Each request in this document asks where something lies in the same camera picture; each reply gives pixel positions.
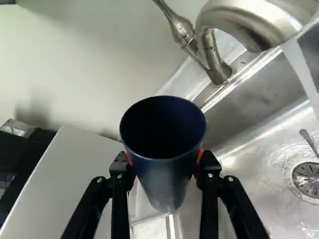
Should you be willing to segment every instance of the white wall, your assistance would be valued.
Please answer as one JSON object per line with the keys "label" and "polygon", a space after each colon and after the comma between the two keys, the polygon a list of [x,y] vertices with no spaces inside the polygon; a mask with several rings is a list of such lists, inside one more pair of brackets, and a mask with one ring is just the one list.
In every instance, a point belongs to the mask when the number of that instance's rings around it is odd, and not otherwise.
{"label": "white wall", "polygon": [[[206,0],[168,0],[193,22]],[[0,6],[0,123],[62,123],[117,137],[134,102],[183,60],[151,0],[20,0]]]}

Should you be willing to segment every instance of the drain strainer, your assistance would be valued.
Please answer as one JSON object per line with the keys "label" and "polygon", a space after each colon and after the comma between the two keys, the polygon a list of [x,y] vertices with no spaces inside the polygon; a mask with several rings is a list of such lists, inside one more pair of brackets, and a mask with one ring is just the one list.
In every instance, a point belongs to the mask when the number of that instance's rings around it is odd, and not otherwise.
{"label": "drain strainer", "polygon": [[319,198],[319,163],[306,162],[297,165],[292,180],[298,190],[311,198]]}

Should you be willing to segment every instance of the water stream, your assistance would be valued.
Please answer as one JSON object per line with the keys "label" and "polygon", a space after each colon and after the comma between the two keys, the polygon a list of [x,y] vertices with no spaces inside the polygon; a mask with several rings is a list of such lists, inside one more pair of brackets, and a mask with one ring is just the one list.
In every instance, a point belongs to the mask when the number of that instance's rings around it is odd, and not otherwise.
{"label": "water stream", "polygon": [[295,38],[292,38],[288,42],[282,44],[281,48],[293,70],[299,77],[314,109],[317,120],[319,121],[319,93],[314,84],[311,71],[307,65],[302,49]]}

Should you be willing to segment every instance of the stainless steel sink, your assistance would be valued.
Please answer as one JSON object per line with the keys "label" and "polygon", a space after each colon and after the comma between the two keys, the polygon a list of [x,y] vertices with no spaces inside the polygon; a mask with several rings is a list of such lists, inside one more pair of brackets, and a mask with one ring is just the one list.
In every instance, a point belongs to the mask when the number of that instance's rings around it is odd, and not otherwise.
{"label": "stainless steel sink", "polygon": [[[318,21],[300,35],[299,44],[319,86]],[[302,163],[319,163],[299,134],[304,128],[319,139],[319,123],[280,48],[248,63],[255,57],[241,55],[232,63],[238,71],[229,83],[208,85],[193,99],[208,121],[203,147],[220,161],[223,176],[239,178],[271,238],[319,239],[319,199],[307,196],[292,180]],[[130,205],[134,238],[199,237],[201,192],[194,180],[175,214],[152,209],[138,183]],[[221,201],[219,238],[236,238]]]}
{"label": "stainless steel sink", "polygon": [[[304,162],[319,163],[300,136],[301,128],[305,128],[314,139],[319,138],[319,123],[308,101],[298,101],[228,141],[220,149],[212,149],[222,165],[222,176],[234,175],[240,179],[274,239],[319,238],[319,199],[304,195],[292,181],[296,166]],[[195,181],[191,181],[182,207],[173,215],[156,212],[147,202],[142,188],[136,187],[135,190],[140,192],[137,193],[136,207],[131,207],[134,238],[198,238],[201,192]],[[236,238],[221,201],[219,238]]]}
{"label": "stainless steel sink", "polygon": [[292,182],[297,165],[319,162],[299,135],[301,128],[319,137],[319,124],[308,102],[298,102],[215,151],[222,174],[241,180],[275,239],[319,238],[319,199],[304,195]]}

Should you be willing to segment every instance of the blue cup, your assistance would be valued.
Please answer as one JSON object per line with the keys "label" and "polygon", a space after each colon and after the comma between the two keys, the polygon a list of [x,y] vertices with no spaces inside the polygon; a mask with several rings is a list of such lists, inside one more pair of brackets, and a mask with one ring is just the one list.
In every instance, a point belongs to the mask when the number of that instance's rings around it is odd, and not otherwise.
{"label": "blue cup", "polygon": [[122,142],[155,209],[174,212],[182,205],[205,131],[202,111],[174,96],[141,100],[123,115]]}

